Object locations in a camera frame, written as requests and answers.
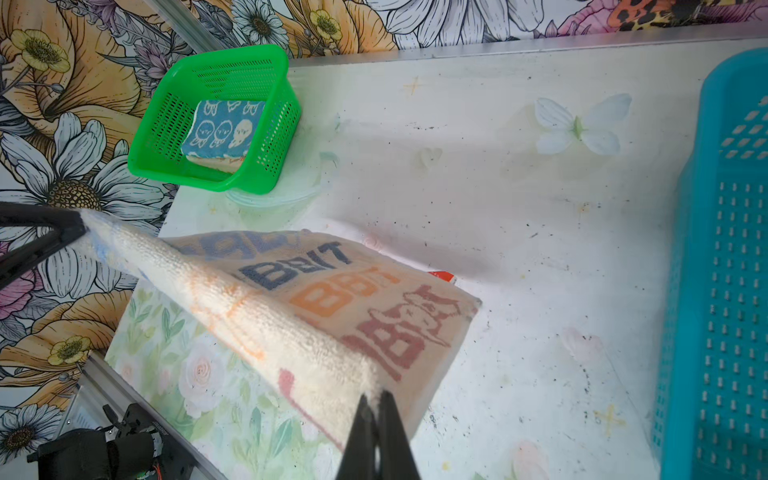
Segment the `teal plastic basket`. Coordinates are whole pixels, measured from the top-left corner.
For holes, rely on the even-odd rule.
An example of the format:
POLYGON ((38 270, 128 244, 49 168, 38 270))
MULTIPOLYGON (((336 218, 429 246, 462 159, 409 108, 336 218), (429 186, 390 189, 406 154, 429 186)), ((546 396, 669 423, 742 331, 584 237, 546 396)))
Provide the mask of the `teal plastic basket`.
POLYGON ((664 479, 767 475, 767 52, 703 83, 677 185, 651 444, 664 479))

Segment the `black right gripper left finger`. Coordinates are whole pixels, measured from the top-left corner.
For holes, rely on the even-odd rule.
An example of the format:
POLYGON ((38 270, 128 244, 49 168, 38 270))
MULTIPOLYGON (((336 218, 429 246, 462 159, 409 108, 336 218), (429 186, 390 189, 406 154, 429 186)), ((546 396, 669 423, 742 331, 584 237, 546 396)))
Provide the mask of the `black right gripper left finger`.
POLYGON ((376 418, 367 397, 362 395, 341 458, 336 480, 373 480, 377 478, 376 418))

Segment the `blue bunny towel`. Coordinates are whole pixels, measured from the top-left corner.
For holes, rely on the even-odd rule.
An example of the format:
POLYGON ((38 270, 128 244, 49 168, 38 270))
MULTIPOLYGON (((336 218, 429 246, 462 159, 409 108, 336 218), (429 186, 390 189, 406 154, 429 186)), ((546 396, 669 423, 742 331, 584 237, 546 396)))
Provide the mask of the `blue bunny towel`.
POLYGON ((181 154, 245 159, 259 125, 264 101, 203 100, 181 144, 181 154))

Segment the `orange bunny towel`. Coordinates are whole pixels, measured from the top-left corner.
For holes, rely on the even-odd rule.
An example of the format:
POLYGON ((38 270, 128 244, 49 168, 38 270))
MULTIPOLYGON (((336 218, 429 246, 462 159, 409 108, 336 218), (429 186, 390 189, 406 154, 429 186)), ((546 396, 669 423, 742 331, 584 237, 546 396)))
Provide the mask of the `orange bunny towel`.
POLYGON ((186 159, 196 165, 213 169, 216 171, 233 174, 237 172, 243 164, 243 157, 199 157, 196 155, 187 155, 186 159))

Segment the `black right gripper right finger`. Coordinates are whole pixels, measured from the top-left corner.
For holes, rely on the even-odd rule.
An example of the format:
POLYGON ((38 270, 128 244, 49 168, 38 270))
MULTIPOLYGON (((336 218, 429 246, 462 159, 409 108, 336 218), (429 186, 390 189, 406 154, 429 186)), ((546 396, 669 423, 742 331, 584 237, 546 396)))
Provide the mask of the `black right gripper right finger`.
POLYGON ((380 398, 377 430, 379 451, 377 478, 420 480, 395 398, 388 391, 383 391, 380 398))

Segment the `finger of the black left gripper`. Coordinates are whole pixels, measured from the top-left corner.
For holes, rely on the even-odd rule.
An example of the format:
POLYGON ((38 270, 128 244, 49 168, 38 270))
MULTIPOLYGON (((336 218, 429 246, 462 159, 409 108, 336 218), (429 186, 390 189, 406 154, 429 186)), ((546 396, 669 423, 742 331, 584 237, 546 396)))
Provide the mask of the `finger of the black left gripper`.
POLYGON ((4 289, 43 260, 84 236, 83 228, 53 229, 32 242, 1 255, 1 288, 4 289))
POLYGON ((2 227, 49 227, 79 233, 86 231, 81 214, 72 209, 2 202, 0 212, 2 227))

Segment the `green plastic basket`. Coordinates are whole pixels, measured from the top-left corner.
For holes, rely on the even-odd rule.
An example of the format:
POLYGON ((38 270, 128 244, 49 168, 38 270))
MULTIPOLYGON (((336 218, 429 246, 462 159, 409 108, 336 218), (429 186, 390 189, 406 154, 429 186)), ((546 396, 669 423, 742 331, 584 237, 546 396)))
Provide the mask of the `green plastic basket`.
POLYGON ((276 45, 178 61, 134 137, 130 172, 150 180, 265 195, 277 185, 302 108, 276 45))

